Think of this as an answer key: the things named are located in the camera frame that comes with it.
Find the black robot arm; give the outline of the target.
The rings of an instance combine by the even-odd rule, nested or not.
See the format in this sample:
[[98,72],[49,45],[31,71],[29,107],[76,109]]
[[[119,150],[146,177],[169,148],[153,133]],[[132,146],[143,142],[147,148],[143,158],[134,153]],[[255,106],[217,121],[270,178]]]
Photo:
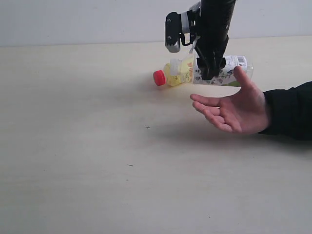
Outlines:
[[219,76],[221,62],[229,41],[228,31],[235,0],[202,0],[196,19],[195,50],[203,80]]

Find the person's open bare hand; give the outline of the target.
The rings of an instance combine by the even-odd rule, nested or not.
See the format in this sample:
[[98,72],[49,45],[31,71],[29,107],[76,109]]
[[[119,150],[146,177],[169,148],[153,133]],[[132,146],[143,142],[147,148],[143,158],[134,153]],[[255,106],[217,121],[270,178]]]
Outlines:
[[240,90],[226,97],[190,95],[193,107],[217,129],[233,134],[257,134],[269,127],[271,110],[264,93],[240,66],[234,68]]

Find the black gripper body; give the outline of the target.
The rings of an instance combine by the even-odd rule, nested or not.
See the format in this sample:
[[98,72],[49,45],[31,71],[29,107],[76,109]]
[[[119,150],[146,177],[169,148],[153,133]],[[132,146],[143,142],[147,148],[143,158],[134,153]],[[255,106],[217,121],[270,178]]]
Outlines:
[[207,60],[223,57],[228,44],[229,24],[197,24],[194,49]]

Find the black sleeved forearm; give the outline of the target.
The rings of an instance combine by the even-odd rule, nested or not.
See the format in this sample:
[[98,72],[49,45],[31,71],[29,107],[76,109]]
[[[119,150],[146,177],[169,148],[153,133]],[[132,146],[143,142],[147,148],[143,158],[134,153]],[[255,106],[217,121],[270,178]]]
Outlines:
[[264,92],[271,122],[260,132],[296,140],[312,139],[312,83]]

